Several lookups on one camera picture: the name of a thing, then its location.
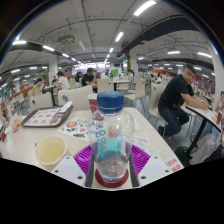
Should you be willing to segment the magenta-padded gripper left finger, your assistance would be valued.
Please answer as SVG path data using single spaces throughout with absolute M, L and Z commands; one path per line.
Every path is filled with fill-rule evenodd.
M 65 156 L 52 173 L 82 187 L 91 187 L 94 160 L 91 147 L 86 146 L 74 156 Z

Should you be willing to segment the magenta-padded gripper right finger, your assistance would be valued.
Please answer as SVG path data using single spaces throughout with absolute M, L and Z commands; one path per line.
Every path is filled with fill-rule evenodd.
M 143 187 L 172 173 L 160 157 L 149 155 L 135 145 L 129 164 L 133 187 Z

